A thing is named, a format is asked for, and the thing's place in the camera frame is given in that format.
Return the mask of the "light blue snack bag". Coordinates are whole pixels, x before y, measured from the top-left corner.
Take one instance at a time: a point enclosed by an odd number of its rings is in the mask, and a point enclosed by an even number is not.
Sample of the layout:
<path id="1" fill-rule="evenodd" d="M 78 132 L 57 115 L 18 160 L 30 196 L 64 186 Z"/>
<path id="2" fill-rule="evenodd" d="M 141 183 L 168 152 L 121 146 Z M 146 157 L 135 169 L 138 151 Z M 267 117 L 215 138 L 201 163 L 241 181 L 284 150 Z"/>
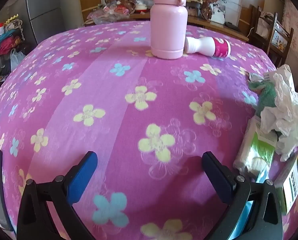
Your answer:
<path id="1" fill-rule="evenodd" d="M 266 179 L 269 179 L 269 171 L 267 168 L 264 168 L 262 170 L 262 172 L 257 176 L 256 179 L 251 179 L 251 182 L 254 183 L 264 183 Z M 232 234 L 230 235 L 229 240 L 235 239 L 238 236 L 240 236 L 246 226 L 247 220 L 249 218 L 250 215 L 250 211 L 253 205 L 253 201 L 248 201 L 242 211 L 242 214 L 240 215 L 240 218 L 236 224 L 236 226 L 234 227 L 234 230 L 232 232 Z"/>

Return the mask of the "rainbow logo medicine box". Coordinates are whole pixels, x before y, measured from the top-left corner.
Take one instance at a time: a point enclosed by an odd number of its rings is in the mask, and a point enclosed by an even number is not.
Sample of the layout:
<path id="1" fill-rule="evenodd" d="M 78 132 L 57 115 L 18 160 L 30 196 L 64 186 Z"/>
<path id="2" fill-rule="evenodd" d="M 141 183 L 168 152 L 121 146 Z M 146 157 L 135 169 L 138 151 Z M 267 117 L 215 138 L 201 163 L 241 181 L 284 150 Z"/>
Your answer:
<path id="1" fill-rule="evenodd" d="M 288 159 L 274 181 L 281 214 L 287 215 L 298 196 L 298 152 Z"/>

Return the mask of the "white tissue paper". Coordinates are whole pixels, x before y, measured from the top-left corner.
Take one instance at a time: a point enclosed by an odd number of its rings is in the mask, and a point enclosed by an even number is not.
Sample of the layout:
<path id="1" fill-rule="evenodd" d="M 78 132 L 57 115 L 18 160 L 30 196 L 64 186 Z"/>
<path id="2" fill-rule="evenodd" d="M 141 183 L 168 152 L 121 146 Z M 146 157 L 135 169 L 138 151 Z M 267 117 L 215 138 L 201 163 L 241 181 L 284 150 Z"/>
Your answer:
<path id="1" fill-rule="evenodd" d="M 289 159 L 298 147 L 298 92 L 295 90 L 289 65 L 263 74 L 265 81 L 273 84 L 274 106 L 265 106 L 260 113 L 261 130 L 264 133 L 279 133 L 276 153 L 280 161 Z"/>

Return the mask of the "green fluffy cloth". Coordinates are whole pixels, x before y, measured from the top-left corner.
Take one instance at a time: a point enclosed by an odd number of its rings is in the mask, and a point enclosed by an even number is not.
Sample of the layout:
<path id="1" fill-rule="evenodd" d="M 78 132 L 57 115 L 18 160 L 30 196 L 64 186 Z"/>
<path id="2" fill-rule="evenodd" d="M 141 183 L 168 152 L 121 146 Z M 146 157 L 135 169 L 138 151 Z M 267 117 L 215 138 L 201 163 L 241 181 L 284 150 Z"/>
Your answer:
<path id="1" fill-rule="evenodd" d="M 261 117 L 265 107 L 276 107 L 275 84 L 270 81 L 248 81 L 249 89 L 258 95 L 258 102 L 255 115 Z"/>

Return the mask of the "pink floral tablecloth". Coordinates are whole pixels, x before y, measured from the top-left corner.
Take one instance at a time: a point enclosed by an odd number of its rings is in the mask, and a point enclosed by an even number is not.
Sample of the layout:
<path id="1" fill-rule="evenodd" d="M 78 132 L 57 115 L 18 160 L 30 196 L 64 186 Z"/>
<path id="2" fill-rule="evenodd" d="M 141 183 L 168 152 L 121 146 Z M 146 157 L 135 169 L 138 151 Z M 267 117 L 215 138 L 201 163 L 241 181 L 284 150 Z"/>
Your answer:
<path id="1" fill-rule="evenodd" d="M 203 239 L 226 206 L 201 167 L 231 167 L 253 117 L 249 73 L 275 69 L 229 38 L 224 59 L 162 60 L 149 22 L 73 29 L 41 42 L 0 87 L 0 150 L 13 227 L 26 181 L 98 167 L 74 208 L 96 239 Z"/>

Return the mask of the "white pink yogurt bottle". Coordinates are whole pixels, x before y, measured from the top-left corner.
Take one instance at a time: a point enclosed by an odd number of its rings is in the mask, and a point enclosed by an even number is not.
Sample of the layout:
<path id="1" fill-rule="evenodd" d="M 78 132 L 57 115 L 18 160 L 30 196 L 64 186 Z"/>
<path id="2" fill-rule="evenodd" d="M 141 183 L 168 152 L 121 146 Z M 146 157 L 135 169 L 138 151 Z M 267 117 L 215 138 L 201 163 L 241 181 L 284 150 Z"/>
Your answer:
<path id="1" fill-rule="evenodd" d="M 228 40 L 217 37 L 186 37 L 184 51 L 186 54 L 200 53 L 208 57 L 226 58 L 231 54 Z"/>

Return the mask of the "wooden chair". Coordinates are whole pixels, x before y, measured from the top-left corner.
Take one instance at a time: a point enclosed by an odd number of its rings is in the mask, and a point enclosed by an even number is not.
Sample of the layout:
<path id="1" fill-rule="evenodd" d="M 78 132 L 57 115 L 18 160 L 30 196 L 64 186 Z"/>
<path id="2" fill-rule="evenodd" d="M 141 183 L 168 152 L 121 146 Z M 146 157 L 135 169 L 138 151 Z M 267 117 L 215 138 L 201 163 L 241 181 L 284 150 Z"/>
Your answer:
<path id="1" fill-rule="evenodd" d="M 260 7 L 252 7 L 249 43 L 263 50 L 275 67 L 285 64 L 293 35 L 294 28 L 287 31 L 278 21 L 278 13 L 266 13 Z"/>

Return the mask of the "wooden sideboard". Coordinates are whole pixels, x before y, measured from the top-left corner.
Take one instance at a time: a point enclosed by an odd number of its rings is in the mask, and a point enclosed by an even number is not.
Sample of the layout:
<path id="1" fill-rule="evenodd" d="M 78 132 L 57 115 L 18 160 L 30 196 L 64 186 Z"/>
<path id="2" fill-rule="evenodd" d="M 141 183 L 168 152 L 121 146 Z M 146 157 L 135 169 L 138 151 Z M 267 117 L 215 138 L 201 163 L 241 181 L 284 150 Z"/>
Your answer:
<path id="1" fill-rule="evenodd" d="M 131 14 L 129 18 L 122 18 L 119 21 L 149 21 L 150 20 L 150 12 L 146 12 L 143 14 Z M 203 20 L 202 18 L 189 16 L 188 24 L 196 27 L 205 28 L 208 30 L 216 31 L 218 33 L 227 35 L 229 37 L 236 38 L 238 40 L 244 41 L 248 43 L 249 39 L 242 33 L 239 33 L 233 29 L 226 27 L 225 25 L 221 25 L 219 23 L 211 22 Z"/>

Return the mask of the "grey refrigerator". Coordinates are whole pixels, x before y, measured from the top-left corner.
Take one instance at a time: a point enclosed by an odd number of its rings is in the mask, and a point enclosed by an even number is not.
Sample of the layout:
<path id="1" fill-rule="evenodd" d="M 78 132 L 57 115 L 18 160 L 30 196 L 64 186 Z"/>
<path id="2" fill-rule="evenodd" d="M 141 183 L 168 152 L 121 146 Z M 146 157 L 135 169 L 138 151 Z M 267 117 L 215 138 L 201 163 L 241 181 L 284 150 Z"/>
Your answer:
<path id="1" fill-rule="evenodd" d="M 34 48 L 45 39 L 83 26 L 80 0 L 8 0 L 0 23 L 18 14 L 25 43 Z"/>

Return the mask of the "pink water bottle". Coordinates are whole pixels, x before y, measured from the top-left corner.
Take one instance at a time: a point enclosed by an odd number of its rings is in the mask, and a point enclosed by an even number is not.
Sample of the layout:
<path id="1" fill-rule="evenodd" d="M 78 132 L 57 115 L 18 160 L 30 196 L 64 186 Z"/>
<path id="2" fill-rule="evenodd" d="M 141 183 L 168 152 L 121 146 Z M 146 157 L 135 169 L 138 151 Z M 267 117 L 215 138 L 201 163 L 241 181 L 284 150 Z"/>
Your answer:
<path id="1" fill-rule="evenodd" d="M 150 10 L 152 54 L 165 60 L 182 57 L 187 22 L 186 0 L 153 0 Z"/>

